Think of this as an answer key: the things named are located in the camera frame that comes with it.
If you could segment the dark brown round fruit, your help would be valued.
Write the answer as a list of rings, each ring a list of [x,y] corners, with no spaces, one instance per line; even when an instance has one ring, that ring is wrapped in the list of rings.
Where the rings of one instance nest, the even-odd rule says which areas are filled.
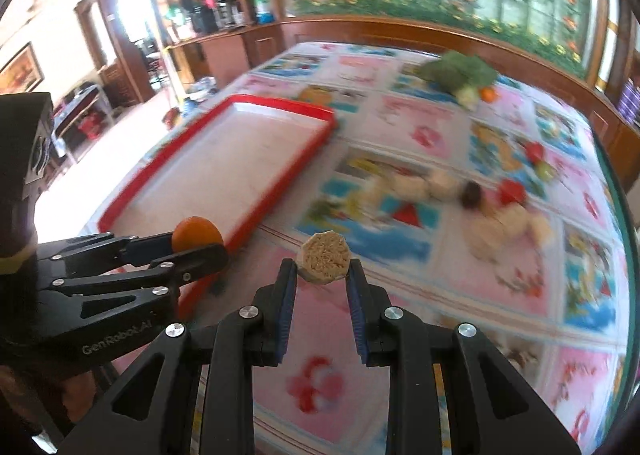
[[[483,197],[483,188],[475,181],[468,181],[463,186],[459,201],[463,208],[476,210],[482,206]]]

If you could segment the black thermos flask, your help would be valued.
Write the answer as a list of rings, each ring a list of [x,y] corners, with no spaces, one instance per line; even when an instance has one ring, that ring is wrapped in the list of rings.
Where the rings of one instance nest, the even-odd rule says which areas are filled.
[[[235,0],[215,0],[216,10],[220,25],[227,27],[234,27],[236,25],[236,1]]]

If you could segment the red plastic tray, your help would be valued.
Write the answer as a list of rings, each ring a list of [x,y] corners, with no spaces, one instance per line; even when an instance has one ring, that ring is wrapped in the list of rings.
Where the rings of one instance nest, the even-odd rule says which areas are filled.
[[[143,160],[100,209],[96,227],[143,236],[204,217],[236,255],[334,127],[329,108],[232,94]]]

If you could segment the small orange fruit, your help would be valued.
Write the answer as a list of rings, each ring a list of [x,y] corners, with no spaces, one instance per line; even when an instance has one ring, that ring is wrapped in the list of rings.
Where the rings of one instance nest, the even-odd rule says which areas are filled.
[[[498,100],[499,93],[498,90],[493,86],[488,86],[484,88],[480,88],[480,100],[485,103],[494,103]]]

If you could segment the orange carrot piece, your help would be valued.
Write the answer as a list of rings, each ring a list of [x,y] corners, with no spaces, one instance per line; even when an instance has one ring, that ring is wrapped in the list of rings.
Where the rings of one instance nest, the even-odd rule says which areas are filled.
[[[224,244],[218,227],[206,218],[193,216],[183,219],[171,233],[171,249],[174,253],[204,247],[212,244]]]

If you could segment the colourful fruit print tablecloth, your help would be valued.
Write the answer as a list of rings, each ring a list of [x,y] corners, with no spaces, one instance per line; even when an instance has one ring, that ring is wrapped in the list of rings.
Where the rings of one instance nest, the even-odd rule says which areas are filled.
[[[443,327],[469,319],[538,391],[583,454],[604,441],[626,397],[631,353],[628,262],[634,226],[582,114],[547,92],[499,76],[494,103],[468,111],[416,76],[432,54],[305,42],[235,80],[215,98],[255,94],[334,111],[335,134],[262,220],[221,280],[199,303],[215,323],[269,283],[285,256],[314,233],[341,234],[372,284],[394,305]],[[541,182],[523,145],[544,145],[556,169]],[[393,174],[442,170],[484,192],[476,210],[431,197],[400,200]],[[501,209],[502,179],[521,182],[529,215],[544,215],[554,241],[528,231],[494,261],[473,257],[463,232]],[[282,369],[255,375],[255,435],[263,454],[384,454],[388,369],[356,353],[344,282],[298,283]]]

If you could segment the beige root chunk large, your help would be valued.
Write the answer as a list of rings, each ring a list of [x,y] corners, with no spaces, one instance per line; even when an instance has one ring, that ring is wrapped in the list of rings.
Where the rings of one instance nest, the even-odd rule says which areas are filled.
[[[470,254],[486,261],[494,261],[510,241],[506,227],[499,220],[484,216],[469,222],[463,238]]]

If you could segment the beige root chunk small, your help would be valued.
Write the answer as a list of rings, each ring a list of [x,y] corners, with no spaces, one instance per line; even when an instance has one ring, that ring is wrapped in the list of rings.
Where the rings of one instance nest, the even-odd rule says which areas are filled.
[[[439,201],[451,201],[457,198],[461,190],[461,181],[442,170],[432,170],[427,178],[431,197]]]

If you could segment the beige octagonal root slice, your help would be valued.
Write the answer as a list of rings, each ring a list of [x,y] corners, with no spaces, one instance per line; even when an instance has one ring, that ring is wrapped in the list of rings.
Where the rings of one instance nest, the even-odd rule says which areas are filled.
[[[308,283],[330,284],[346,276],[352,253],[345,238],[334,231],[316,233],[300,246],[298,274]]]

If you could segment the green tomato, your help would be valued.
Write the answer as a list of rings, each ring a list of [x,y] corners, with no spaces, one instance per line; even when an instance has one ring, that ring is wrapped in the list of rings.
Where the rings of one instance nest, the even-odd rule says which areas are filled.
[[[556,177],[556,169],[544,160],[535,164],[535,172],[541,182],[551,182]]]

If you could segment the green water bottle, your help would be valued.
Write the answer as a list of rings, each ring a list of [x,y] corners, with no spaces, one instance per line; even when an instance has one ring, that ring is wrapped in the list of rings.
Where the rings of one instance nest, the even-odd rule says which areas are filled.
[[[269,24],[274,21],[271,0],[253,0],[258,24]]]

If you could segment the beige ribbed root block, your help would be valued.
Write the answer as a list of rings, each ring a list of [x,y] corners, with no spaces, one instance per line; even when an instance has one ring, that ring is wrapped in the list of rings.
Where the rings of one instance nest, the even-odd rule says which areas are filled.
[[[506,236],[510,238],[518,238],[523,235],[529,225],[527,209],[516,203],[503,206],[496,213],[496,219],[503,225]]]

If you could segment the green leafy vegetable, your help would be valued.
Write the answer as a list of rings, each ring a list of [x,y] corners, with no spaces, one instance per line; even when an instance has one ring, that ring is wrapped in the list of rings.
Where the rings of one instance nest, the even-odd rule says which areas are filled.
[[[418,65],[416,76],[453,96],[462,108],[474,110],[480,91],[494,85],[498,72],[479,56],[449,50]]]

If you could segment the red tomato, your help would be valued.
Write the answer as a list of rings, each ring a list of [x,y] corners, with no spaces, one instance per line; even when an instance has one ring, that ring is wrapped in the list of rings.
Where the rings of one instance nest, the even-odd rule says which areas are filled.
[[[544,161],[544,155],[546,155],[546,150],[544,149],[544,145],[535,141],[527,141],[523,145],[524,153],[532,165],[536,166]]]
[[[498,200],[501,206],[509,206],[511,204],[524,206],[526,204],[526,198],[526,189],[521,182],[509,178],[500,181],[498,186]]]

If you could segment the beige root piece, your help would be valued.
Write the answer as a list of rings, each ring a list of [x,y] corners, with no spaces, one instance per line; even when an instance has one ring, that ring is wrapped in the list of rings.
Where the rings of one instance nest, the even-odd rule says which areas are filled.
[[[535,246],[544,249],[554,241],[554,231],[549,220],[541,214],[529,217],[528,233]]]

